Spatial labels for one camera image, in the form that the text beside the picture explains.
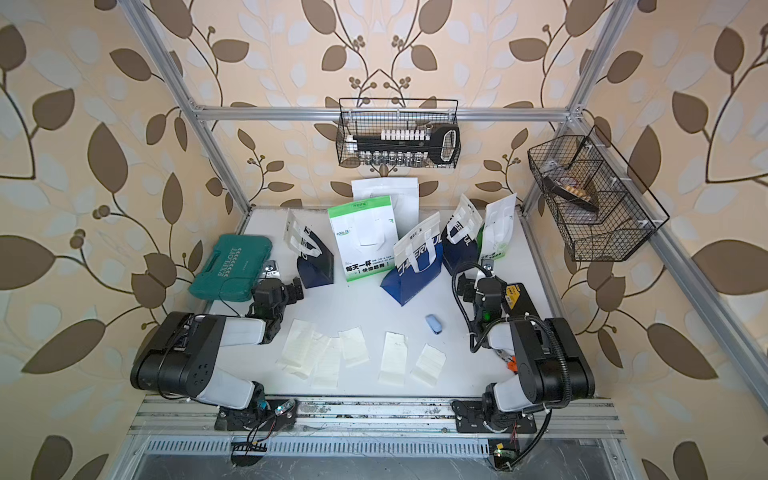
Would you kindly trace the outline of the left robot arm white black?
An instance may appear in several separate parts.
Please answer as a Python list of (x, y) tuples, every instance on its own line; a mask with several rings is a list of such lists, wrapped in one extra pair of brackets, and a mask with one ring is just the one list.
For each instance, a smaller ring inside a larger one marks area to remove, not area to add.
[(286, 307), (304, 298), (301, 280), (257, 282), (244, 317), (172, 312), (137, 354), (130, 382), (166, 399), (189, 398), (235, 411), (266, 408), (263, 386), (217, 366), (226, 347), (270, 343), (279, 333)]

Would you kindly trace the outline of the small dark navy bag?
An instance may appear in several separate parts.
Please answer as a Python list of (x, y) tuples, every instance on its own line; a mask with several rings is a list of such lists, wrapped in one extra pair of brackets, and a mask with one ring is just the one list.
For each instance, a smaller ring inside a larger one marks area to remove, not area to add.
[(334, 283), (334, 256), (324, 242), (289, 210), (284, 242), (297, 255), (297, 271), (306, 289)]

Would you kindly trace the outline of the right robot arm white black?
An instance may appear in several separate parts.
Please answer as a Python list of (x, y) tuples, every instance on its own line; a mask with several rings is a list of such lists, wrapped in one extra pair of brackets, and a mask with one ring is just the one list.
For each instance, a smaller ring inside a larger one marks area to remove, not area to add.
[(486, 387), (481, 401), (486, 422), (563, 409), (594, 395), (594, 375), (568, 322), (540, 317), (523, 284), (482, 269), (478, 279), (455, 273), (451, 285), (470, 351), (492, 350), (512, 372)]

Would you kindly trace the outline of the light blue stapler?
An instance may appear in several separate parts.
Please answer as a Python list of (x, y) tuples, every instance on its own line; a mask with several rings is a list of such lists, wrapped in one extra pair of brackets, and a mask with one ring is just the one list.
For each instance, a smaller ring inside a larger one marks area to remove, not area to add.
[(443, 326), (440, 320), (432, 314), (426, 315), (425, 320), (429, 328), (435, 335), (440, 335), (443, 331)]

